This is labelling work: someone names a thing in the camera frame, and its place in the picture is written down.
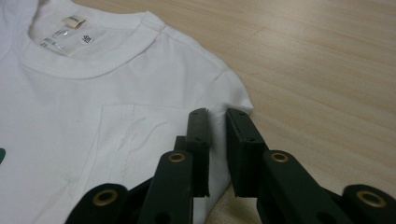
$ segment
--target table surface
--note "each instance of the table surface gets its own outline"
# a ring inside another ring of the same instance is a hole
[[[396,2],[74,0],[151,11],[241,78],[269,148],[294,155],[338,194],[366,184],[396,197]],[[260,223],[228,188],[207,223]]]

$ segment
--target light wood surface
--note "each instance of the light wood surface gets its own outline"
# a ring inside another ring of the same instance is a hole
[[[247,87],[268,146],[336,193],[366,184],[396,197],[393,0],[74,0],[151,11],[226,62]],[[228,189],[207,223],[260,223]]]

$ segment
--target crew neckline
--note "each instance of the crew neckline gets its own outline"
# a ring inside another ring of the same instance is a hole
[[[44,49],[29,36],[34,19],[26,22],[19,34],[18,54],[21,62],[39,73],[63,78],[91,78],[105,75],[147,49],[161,33],[165,24],[150,12],[115,14],[77,5],[70,0],[49,0],[54,8],[61,8],[64,15],[82,12],[87,21],[108,29],[134,29],[116,48],[103,53],[95,60],[82,61]]]

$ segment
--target shirt tag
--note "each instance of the shirt tag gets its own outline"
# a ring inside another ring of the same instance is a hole
[[[64,18],[62,21],[68,26],[77,29],[85,21],[85,19],[80,16],[70,16]]]

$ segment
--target shirt sleeve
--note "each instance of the shirt sleeve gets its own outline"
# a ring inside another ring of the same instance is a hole
[[[203,223],[202,220],[205,220],[230,183],[226,159],[225,112],[227,108],[236,108],[247,113],[253,109],[246,88],[230,69],[213,80],[196,107],[208,109],[212,141],[209,163],[210,198],[194,198],[194,206],[205,208],[194,211],[195,224]]]

